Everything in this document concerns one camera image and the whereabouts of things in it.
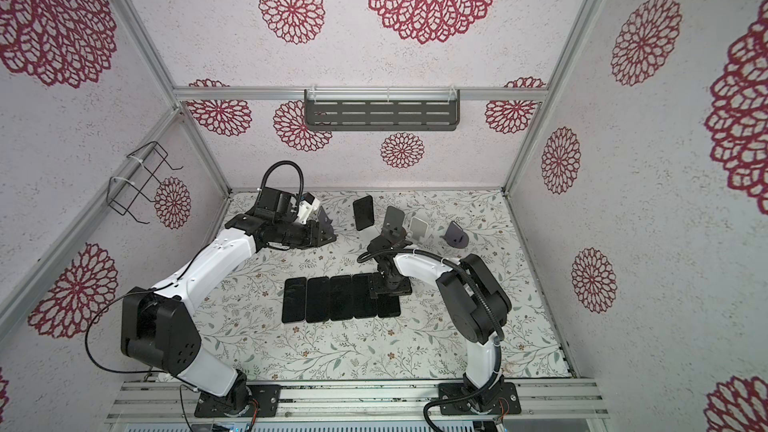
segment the black wire rack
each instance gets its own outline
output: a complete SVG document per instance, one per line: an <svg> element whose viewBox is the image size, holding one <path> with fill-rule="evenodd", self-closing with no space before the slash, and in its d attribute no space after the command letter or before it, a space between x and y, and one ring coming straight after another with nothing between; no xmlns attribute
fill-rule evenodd
<svg viewBox="0 0 768 432"><path fill-rule="evenodd" d="M150 146L152 147L152 149L149 150L149 152L146 155L146 158L139 158L137 156L137 154L139 154L140 152L146 150ZM154 152L155 154L158 155L158 157L160 158L160 161L156 165L155 168L149 169L147 167L147 163L146 162L152 156L152 152ZM126 157L127 158L132 158L132 159L138 161L139 164L141 164L141 168L143 168L144 170L149 172L149 177L147 177L147 180L145 180L144 183L141 184L141 187L136 187L136 182L131 180L132 177L136 174L136 172L138 172L140 170L139 168L137 168L134 171L134 173L132 173L130 175L130 177L110 177L109 178L109 183L107 184L107 197L106 197L107 205L112 210L114 210L115 212L120 214L121 216L125 216L126 214L128 214L128 215L130 215L133 218L133 220L135 220L139 224L148 224L149 222L144 222L144 221L141 221L138 218L136 218L136 216L134 216L134 214L130 211L130 207L134 204L134 202L136 202L136 199L139 198L139 196L146 198L149 202L151 202L153 204L156 202L155 200L153 200L152 198L147 197L147 195L144 194L144 188L147 186L147 184L152 179L154 179L158 184L162 183L161 180L159 180L158 177L155 175L155 173L158 171L158 169L163 164L168 166L168 168L170 168L171 170L180 170L180 169L184 168L184 166L182 166L182 167L173 167L168 162L168 152L155 140L153 140L152 142L147 142L146 144L142 145L138 149L132 151ZM118 195L120 195L120 191L119 190L118 190L117 193L114 194L114 197L112 196L112 185L113 185L113 183L116 183L116 182L125 182L133 190L136 191L136 194L133 196L133 198L130 200L130 202L128 203L127 206L124 206L122 203L120 203L118 201Z"/></svg>

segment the ventilation grille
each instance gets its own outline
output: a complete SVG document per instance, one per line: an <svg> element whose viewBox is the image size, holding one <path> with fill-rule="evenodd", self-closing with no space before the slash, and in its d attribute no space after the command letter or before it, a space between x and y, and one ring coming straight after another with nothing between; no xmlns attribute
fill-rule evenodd
<svg viewBox="0 0 768 432"><path fill-rule="evenodd" d="M445 432L472 432L471 420L437 420ZM229 427L232 432L246 432L247 424L217 424ZM129 424L125 432L189 432L186 424ZM253 432L430 432L423 421L372 421L372 422L289 422L286 424L256 424Z"/></svg>
<svg viewBox="0 0 768 432"><path fill-rule="evenodd" d="M313 100L304 91L306 128L313 131L360 130L456 130L459 97L434 101L346 101Z"/></svg>

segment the floral tablecloth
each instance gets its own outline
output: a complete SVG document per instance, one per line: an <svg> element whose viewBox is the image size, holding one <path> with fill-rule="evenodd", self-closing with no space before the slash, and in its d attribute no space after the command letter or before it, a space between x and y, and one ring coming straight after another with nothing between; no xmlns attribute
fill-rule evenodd
<svg viewBox="0 0 768 432"><path fill-rule="evenodd" d="M568 377L563 352L547 320L499 191L368 192L376 226L387 206L430 224L421 247L447 257L480 255L512 300L504 327L504 374ZM400 297L397 318L353 319L321 324L282 324L284 282L292 277L332 277L374 272L352 217L352 201L365 192L315 194L333 219L338 240L321 248L278 252L264 249L229 274L200 307L195 323L206 349L252 379L456 378L466 366L465 341L454 329L433 289L412 281ZM254 203L255 193L233 197L225 220ZM439 237L451 220L469 235L456 249Z"/></svg>

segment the black smartphone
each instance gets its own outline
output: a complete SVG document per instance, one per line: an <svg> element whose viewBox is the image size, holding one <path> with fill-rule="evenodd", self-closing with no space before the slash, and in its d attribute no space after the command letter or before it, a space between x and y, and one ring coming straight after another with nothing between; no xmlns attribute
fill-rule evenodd
<svg viewBox="0 0 768 432"><path fill-rule="evenodd" d="M352 310L355 318L376 316L376 299L371 298L371 275L352 276Z"/></svg>
<svg viewBox="0 0 768 432"><path fill-rule="evenodd" d="M306 277L289 278L283 292L283 323L302 322L306 310Z"/></svg>
<svg viewBox="0 0 768 432"><path fill-rule="evenodd" d="M355 316L352 303L352 276L331 277L331 320L347 321Z"/></svg>
<svg viewBox="0 0 768 432"><path fill-rule="evenodd" d="M306 321L324 322L330 318L330 279L314 277L306 281Z"/></svg>
<svg viewBox="0 0 768 432"><path fill-rule="evenodd" d="M365 196L352 202L352 212L355 214L355 228L363 230L373 225L373 197Z"/></svg>
<svg viewBox="0 0 768 432"><path fill-rule="evenodd" d="M399 295L379 295L376 302L376 311L380 318L400 317Z"/></svg>

